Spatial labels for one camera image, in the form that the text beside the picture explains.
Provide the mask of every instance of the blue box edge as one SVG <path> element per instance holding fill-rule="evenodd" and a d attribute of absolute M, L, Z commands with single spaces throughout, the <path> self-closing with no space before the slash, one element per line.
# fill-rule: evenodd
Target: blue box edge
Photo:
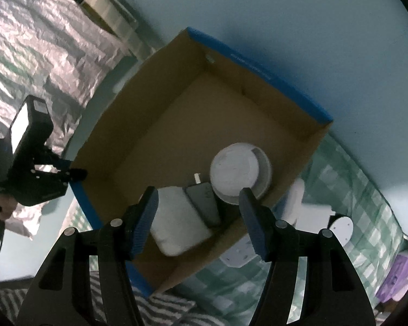
<path fill-rule="evenodd" d="M 187 27 L 186 30 L 190 38 L 192 38 L 196 42 L 217 51 L 223 56 L 231 59 L 236 64 L 245 67 L 252 73 L 262 78 L 264 81 L 268 82 L 268 84 L 270 84 L 272 87 L 276 88 L 286 97 L 294 101 L 303 111 L 309 114 L 319 124 L 326 125 L 333 121 L 331 115 L 329 115 L 329 113 L 325 109 L 323 109 L 320 104 L 315 102 L 305 93 L 289 85 L 286 81 L 275 75 L 275 73 L 266 69 L 260 63 L 243 56 L 239 52 L 230 48 L 228 45 L 197 29 Z"/>

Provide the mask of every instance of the cardboard box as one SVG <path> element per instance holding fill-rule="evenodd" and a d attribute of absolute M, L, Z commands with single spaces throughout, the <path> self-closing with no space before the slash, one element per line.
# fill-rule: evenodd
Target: cardboard box
<path fill-rule="evenodd" d="M 142 65 L 101 116 L 73 163 L 89 173 L 86 197 L 76 196 L 93 226 L 105 224 L 121 217 L 147 186 L 190 185 L 194 173 L 209 174 L 222 148 L 248 142 L 272 163 L 272 185 L 262 200 L 272 206 L 331 122 L 320 106 L 259 64 L 187 29 Z M 234 218 L 178 257 L 164 256 L 150 236 L 134 266 L 153 290 L 167 290 L 246 234 L 240 216 Z"/>

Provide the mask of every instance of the gray striped blanket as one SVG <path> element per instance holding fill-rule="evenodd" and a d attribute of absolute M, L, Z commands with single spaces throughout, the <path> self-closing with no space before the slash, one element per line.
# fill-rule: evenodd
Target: gray striped blanket
<path fill-rule="evenodd" d="M 94 316 L 98 321 L 106 322 L 101 298 L 100 279 L 98 271 L 90 273 L 92 304 Z M 196 303 L 179 298 L 172 294 L 160 293 L 146 299 L 133 287 L 133 293 L 138 305 L 142 320 L 146 326 L 227 326 L 225 320 L 201 312 Z M 7 318 L 15 323 L 18 311 L 23 303 L 27 289 L 0 290 L 0 309 Z"/>

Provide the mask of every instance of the purple object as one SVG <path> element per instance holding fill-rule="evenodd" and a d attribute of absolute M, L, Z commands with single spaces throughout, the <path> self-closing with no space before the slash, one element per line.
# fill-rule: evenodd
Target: purple object
<path fill-rule="evenodd" d="M 376 297 L 382 302 L 390 300 L 408 283 L 408 255 L 398 254 Z"/>

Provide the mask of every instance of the light blue wall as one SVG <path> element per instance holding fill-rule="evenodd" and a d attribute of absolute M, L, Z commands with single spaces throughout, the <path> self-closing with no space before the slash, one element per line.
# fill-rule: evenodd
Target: light blue wall
<path fill-rule="evenodd" d="M 321 103 L 408 234 L 408 13 L 399 0 L 127 1 L 163 41 L 192 26 Z"/>

